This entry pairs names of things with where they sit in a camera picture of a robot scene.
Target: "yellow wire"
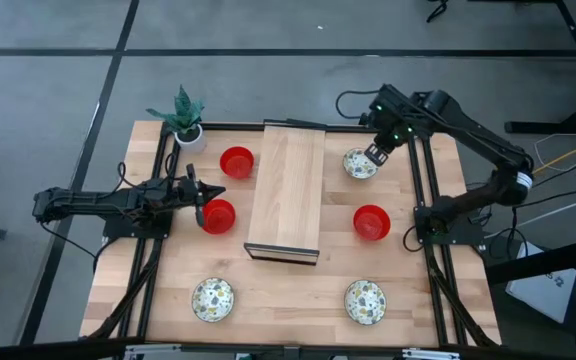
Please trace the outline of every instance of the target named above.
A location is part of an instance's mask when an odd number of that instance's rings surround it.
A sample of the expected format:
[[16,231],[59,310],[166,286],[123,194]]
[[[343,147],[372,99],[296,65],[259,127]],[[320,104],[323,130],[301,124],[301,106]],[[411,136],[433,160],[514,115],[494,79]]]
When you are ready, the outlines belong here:
[[553,164],[556,164],[556,163],[560,162],[561,160],[567,158],[568,156],[570,156],[570,155],[572,155],[572,154],[576,154],[576,149],[575,149],[575,150],[572,150],[572,151],[569,151],[569,152],[561,155],[560,157],[556,158],[555,160],[552,160],[552,161],[548,162],[548,163],[545,164],[544,166],[542,166],[542,167],[540,167],[539,169],[533,171],[532,174],[535,175],[536,173],[538,173],[538,172],[546,169],[548,166],[553,165]]

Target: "plate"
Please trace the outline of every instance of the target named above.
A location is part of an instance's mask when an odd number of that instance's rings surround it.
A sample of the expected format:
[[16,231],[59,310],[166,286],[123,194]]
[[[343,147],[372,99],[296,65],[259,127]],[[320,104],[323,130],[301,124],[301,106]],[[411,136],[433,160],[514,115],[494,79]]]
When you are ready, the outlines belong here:
[[210,278],[197,285],[192,293],[192,311],[206,322],[225,318],[235,303],[235,294],[226,280]]
[[366,155],[363,149],[350,149],[344,155],[344,169],[355,179],[368,179],[377,173],[379,168]]
[[386,295],[374,282],[358,280],[346,290],[345,308],[348,316],[361,325],[374,325],[386,314]]

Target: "potted plant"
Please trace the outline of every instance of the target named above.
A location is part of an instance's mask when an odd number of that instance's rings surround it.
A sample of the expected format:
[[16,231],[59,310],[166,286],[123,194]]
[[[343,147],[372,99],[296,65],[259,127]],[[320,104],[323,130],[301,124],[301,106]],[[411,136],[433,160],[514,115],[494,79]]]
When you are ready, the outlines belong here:
[[146,111],[166,121],[183,151],[198,153],[206,147],[204,131],[199,124],[203,109],[201,101],[191,102],[184,87],[179,85],[179,94],[175,96],[176,114],[162,114],[155,109],[146,109]]

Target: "wooden table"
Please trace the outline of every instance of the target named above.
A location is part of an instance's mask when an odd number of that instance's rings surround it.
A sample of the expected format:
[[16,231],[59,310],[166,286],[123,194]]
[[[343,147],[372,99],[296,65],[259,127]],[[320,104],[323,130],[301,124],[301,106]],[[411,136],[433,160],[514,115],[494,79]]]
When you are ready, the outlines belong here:
[[[135,123],[126,153],[127,178],[150,177],[161,123]],[[327,133],[319,247],[316,266],[251,260],[243,248],[252,211],[256,166],[263,131],[206,131],[208,146],[201,154],[181,154],[178,169],[193,163],[197,176],[208,184],[223,185],[220,197],[236,208],[237,220],[227,234],[213,236],[199,228],[194,209],[175,212],[171,233],[164,241],[147,340],[164,342],[436,346],[432,302],[423,252],[402,246],[404,232],[413,225],[415,205],[409,154],[397,149],[370,180],[350,178],[341,165],[351,148],[365,148],[372,134]],[[245,146],[255,156],[248,180],[234,180],[219,169],[227,148]],[[440,192],[465,191],[455,142],[444,135],[432,138]],[[423,151],[419,144],[420,163]],[[167,152],[172,149],[172,137]],[[426,202],[430,190],[426,186]],[[392,229],[381,241],[360,240],[352,216],[364,204],[376,204],[390,215]],[[416,237],[409,236],[411,246]],[[99,260],[81,334],[101,325],[124,295],[135,251],[135,239],[119,239]],[[499,342],[497,321],[484,266],[468,246],[452,246],[452,258],[462,301],[488,336]],[[223,321],[199,320],[190,307],[195,286],[208,277],[221,277],[235,289],[235,307]],[[384,319],[374,326],[353,322],[344,310],[344,291],[359,279],[377,282],[387,296]],[[135,334],[141,298],[135,302],[129,334]],[[449,338],[455,342],[452,314],[444,299]]]

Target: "white pot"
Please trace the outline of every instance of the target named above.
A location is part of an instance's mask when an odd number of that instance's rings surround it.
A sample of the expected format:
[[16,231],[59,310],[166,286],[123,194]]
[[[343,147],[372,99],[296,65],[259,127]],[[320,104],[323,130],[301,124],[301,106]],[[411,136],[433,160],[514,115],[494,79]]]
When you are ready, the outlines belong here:
[[181,150],[186,153],[200,153],[204,151],[206,147],[206,138],[204,137],[204,129],[201,125],[197,125],[199,128],[199,136],[191,142],[183,142],[179,140],[179,136],[175,133],[175,140],[177,140],[177,144],[181,146]]

